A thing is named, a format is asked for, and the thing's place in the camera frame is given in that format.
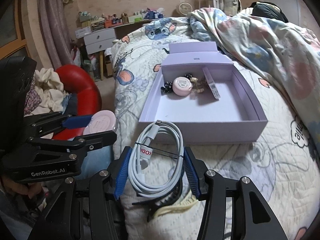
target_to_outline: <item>bed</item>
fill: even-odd
[[[299,239],[319,211],[320,173],[316,149],[320,114],[314,93],[319,88],[314,85],[306,91],[300,89],[299,79],[295,80],[298,84],[292,83],[290,64],[291,60],[303,58],[304,55],[296,52],[302,50],[308,52],[309,63],[312,61],[317,68],[320,44],[309,30],[268,20],[245,13],[230,18],[218,9],[202,8],[194,11],[190,18],[152,22],[118,41],[112,47],[118,119],[114,153],[118,158],[123,148],[133,146],[137,139],[141,111],[169,44],[215,41],[255,92],[268,124],[252,144],[191,145],[191,149],[196,158],[222,176],[250,177],[292,240]],[[304,68],[306,75],[296,71],[293,76],[299,74],[302,81],[311,79],[314,80],[311,83],[316,84],[318,70],[308,69],[311,65]],[[160,147],[173,150],[170,145]],[[173,166],[172,159],[153,155],[144,170],[146,182],[164,183]],[[204,203],[197,203],[187,212],[167,214],[147,222],[148,210],[132,205],[138,200],[127,182],[121,202],[130,239],[196,239]],[[230,231],[231,200],[227,200],[225,239],[229,238]]]

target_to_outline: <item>box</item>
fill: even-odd
[[[215,42],[170,44],[170,54],[151,87],[143,107],[139,130],[156,120],[175,123],[184,144],[230,144],[255,142],[268,120],[263,109],[233,62],[217,51]],[[216,100],[210,91],[192,92],[186,97],[161,94],[164,82],[192,73],[204,78],[207,67],[220,94]],[[168,137],[157,141],[171,143]]]
[[[81,23],[81,27],[85,28],[85,27],[90,27],[91,28],[91,21],[85,21]]]
[[[76,38],[79,39],[79,38],[82,38],[88,34],[91,33],[91,26],[90,27],[85,27],[85,28],[82,28],[80,30],[76,30],[75,31],[75,34],[76,34]]]
[[[104,26],[104,18],[99,18],[98,20],[95,20],[95,21],[92,21],[91,22],[91,28],[92,28],[92,31],[98,31],[98,30],[102,30],[105,28]]]
[[[128,17],[129,23],[140,22],[142,20],[143,20],[143,18],[142,18],[141,14],[133,15],[133,16],[129,16]]]
[[[79,15],[79,21],[80,22],[86,22],[91,20],[91,15]]]
[[[111,21],[111,20],[106,20],[106,21],[104,22],[104,27],[105,27],[105,28],[112,27],[112,21]]]

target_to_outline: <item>human hand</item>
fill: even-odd
[[[12,179],[8,178],[5,175],[1,176],[3,187],[6,192],[13,194],[18,193],[21,195],[28,195],[28,197],[31,199],[35,195],[39,194],[42,190],[41,183],[29,183],[29,187],[23,184],[19,184],[17,182],[14,182]]]

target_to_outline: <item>white charging cable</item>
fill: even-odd
[[[170,179],[163,185],[155,186],[145,183],[145,174],[141,172],[142,159],[140,158],[140,150],[141,145],[149,146],[151,140],[153,140],[158,133],[170,135],[173,137],[173,139],[176,141],[178,159],[176,167]],[[139,135],[130,156],[128,177],[133,189],[137,192],[138,196],[146,198],[158,198],[164,196],[175,187],[181,176],[182,165],[183,140],[179,128],[174,123],[158,120],[157,122],[149,124]]]

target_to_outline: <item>open box lid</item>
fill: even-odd
[[[214,41],[172,43],[170,54],[161,63],[161,68],[173,65],[227,64],[231,59],[218,52]]]

